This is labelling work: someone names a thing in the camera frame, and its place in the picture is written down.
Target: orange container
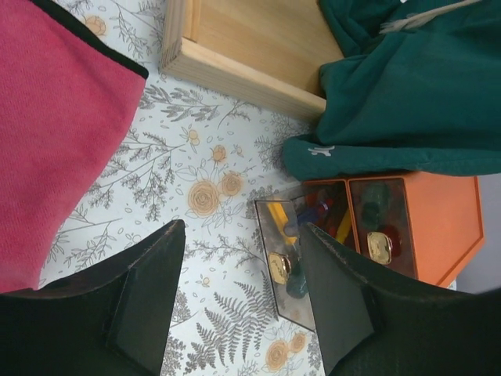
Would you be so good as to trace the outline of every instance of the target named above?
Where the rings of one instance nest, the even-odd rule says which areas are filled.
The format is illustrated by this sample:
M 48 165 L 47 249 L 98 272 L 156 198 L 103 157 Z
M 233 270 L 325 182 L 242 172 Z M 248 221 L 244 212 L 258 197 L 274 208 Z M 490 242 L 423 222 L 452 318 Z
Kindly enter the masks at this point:
M 339 182 L 346 186 L 356 251 L 369 257 L 366 237 L 374 229 L 366 228 L 364 213 L 370 207 L 366 204 L 378 197 L 387 213 L 380 216 L 381 225 L 398 231 L 402 246 L 402 254 L 388 267 L 409 277 L 447 287 L 485 241 L 477 177 L 410 172 L 306 184 Z

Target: pink towel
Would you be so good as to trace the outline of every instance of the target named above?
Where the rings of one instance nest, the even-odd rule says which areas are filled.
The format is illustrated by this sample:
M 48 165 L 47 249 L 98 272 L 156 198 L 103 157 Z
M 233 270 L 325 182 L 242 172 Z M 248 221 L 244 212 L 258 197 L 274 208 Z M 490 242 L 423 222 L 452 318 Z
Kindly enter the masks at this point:
M 59 226 L 125 137 L 147 71 L 50 0 L 0 0 L 0 293 L 38 288 Z

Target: green cloth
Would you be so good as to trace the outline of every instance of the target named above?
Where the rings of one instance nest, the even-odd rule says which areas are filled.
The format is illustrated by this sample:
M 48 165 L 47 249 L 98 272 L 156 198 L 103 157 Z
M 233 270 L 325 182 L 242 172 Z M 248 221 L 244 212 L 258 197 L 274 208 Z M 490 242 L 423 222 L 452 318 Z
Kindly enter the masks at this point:
M 315 132 L 284 143 L 291 175 L 501 172 L 501 1 L 378 34 L 453 2 L 320 0 L 346 59 L 321 68 L 327 106 Z

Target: tablecloth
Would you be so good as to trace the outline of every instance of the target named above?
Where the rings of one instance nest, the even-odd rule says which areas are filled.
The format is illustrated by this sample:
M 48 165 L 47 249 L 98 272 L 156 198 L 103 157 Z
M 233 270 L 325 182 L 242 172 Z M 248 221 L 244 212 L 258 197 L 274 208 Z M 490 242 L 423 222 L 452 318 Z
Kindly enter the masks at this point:
M 127 137 L 59 229 L 40 286 L 184 219 L 162 375 L 323 374 L 316 336 L 277 318 L 253 206 L 297 185 L 281 148 L 305 125 L 159 73 L 164 0 L 57 2 L 150 78 Z

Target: gold label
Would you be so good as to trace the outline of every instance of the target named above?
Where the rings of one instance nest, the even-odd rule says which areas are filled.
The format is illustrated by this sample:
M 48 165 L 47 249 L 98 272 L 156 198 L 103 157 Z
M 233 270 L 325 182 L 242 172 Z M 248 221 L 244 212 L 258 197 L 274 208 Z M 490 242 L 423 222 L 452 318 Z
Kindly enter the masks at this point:
M 384 233 L 368 233 L 367 245 L 373 261 L 381 265 L 388 265 L 391 262 L 391 239 Z
M 290 273 L 290 263 L 287 257 L 278 253 L 270 253 L 268 263 L 272 279 L 277 284 L 286 284 Z

